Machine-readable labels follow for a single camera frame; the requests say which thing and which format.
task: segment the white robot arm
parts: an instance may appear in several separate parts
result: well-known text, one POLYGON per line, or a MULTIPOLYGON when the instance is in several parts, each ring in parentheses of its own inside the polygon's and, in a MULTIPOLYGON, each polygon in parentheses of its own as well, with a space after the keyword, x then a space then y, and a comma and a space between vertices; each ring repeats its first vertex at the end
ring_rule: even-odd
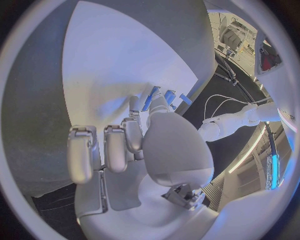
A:
POLYGON ((226 113, 203 121, 198 132, 206 142, 213 142, 235 133, 242 126, 256 126, 260 122, 280 121, 274 102, 248 104, 237 113, 226 113))

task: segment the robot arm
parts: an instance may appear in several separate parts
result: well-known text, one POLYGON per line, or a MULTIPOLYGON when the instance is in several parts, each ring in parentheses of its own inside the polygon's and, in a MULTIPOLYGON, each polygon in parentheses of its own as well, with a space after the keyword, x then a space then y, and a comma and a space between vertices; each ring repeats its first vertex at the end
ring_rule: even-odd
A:
POLYGON ((235 133, 242 126, 256 126, 260 122, 280 121, 274 102, 262 104, 248 104, 237 113, 226 113, 205 119, 198 132, 207 142, 213 142, 235 133))

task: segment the blue light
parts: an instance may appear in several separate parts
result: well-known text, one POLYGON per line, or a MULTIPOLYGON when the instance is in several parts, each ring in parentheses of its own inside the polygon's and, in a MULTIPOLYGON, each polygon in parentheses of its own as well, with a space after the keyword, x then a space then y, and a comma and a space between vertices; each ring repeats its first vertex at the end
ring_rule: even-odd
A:
POLYGON ((275 189, 278 186, 278 155, 272 156, 272 186, 271 189, 275 189))

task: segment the robotic hand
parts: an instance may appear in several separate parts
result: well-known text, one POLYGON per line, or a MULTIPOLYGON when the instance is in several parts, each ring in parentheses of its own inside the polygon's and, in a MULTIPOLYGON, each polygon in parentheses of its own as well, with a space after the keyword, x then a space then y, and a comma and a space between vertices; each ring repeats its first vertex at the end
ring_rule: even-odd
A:
POLYGON ((198 132, 207 142, 213 142, 235 133, 242 126, 256 126, 260 122, 277 122, 280 116, 274 102, 248 104, 237 113, 226 113, 203 121, 198 132))

